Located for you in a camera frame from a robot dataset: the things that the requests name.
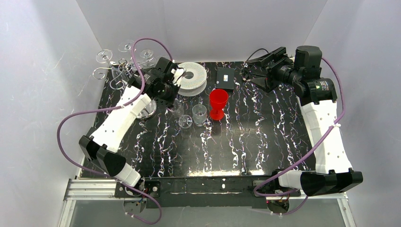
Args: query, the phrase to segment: black box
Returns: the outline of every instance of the black box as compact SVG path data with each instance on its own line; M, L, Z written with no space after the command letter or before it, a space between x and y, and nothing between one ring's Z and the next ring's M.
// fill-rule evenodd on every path
M234 74L235 69L217 68L216 88L224 89L226 91L233 91Z

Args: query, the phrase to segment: marble surface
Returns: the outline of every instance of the marble surface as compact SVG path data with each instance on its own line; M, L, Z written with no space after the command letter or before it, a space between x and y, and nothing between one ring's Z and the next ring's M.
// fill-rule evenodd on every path
M311 144L292 88L280 85L267 94L242 80L242 64L201 63L208 74L206 89L198 96L178 96L185 114L191 115L191 108L199 103L211 110L209 94L215 88L217 68L235 68L235 89L229 93L221 121L208 118L202 127L182 130L178 119L158 109L151 119L132 125L119 154L145 177L270 175L299 160ZM106 81L99 108L115 105L121 95L122 90L112 90ZM95 127L107 114L97 114ZM314 170L314 165L311 156L298 168ZM97 169L87 161L84 166ZM98 176L83 171L80 177Z

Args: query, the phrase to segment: white panel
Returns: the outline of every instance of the white panel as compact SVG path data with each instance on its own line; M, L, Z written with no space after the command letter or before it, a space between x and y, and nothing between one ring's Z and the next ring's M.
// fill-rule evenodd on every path
M344 148L364 176L348 192L357 226L401 222L400 12L399 0L329 0L305 42L320 47L344 86Z
M91 74L100 46L73 0L0 1L0 9L0 226L54 227L77 173L56 129L68 114L97 108L104 81ZM76 161L93 119L76 117L61 131Z
M161 39L178 61L245 61L256 49L303 44L325 0L77 0L102 48L126 39ZM137 50L154 48L145 42Z

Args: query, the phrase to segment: white wall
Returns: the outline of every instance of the white wall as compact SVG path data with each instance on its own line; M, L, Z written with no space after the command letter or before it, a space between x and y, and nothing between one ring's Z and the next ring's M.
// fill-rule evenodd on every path
M0 226L54 227L77 172L56 129L64 116L97 108L104 82L89 76L100 46L74 0L0 1L0 35ZM62 130L75 160L93 119L77 117Z
M305 42L321 48L344 85L344 147L364 175L349 204L361 227L401 223L400 12L398 0L329 0Z
M119 57L126 40L153 37L178 61L245 61L256 49L302 44L325 0L77 0L100 46ZM137 50L154 49L142 43Z

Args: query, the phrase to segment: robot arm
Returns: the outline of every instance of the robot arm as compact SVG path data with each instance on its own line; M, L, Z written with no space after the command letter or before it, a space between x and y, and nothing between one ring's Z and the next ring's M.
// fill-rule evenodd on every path
M312 146L334 126L314 152L316 171L289 170L273 181L268 186L270 189L296 188L314 196L344 192L363 181L362 173L352 169L345 154L339 125L333 125L337 118L337 94L333 81L320 77L321 60L322 52L318 47L300 46L294 60L287 56L285 47L280 47L248 62L267 74L266 78L250 80L260 89L270 92L280 83L294 87Z
M152 99L158 106L169 107L178 93L179 84L184 69L165 59L160 58L155 68L142 70L145 78L144 92L128 106L113 110L102 125L94 132L82 136L79 144L86 159L101 168L111 177L130 186L135 186L140 179L136 172L123 156L117 154L122 138L138 114ZM137 73L128 81L124 93L117 103L122 106L140 92L141 80Z

